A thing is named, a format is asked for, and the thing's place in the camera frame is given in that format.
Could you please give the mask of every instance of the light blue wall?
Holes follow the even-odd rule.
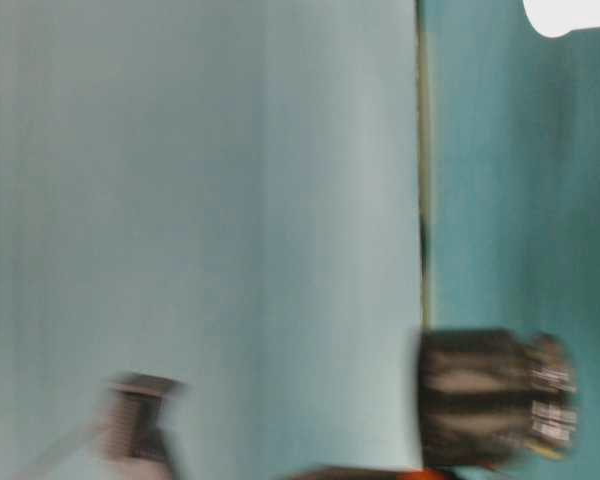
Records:
[[[267,22],[265,471],[417,466],[413,2]]]
[[[0,478],[125,369],[188,478],[417,466],[413,2],[266,7],[0,0]]]
[[[525,478],[600,478],[600,31],[549,40],[522,2],[425,0],[434,326],[563,337],[581,428]]]
[[[260,478],[263,42],[259,1],[0,0],[0,478],[125,369],[190,386],[189,478]]]

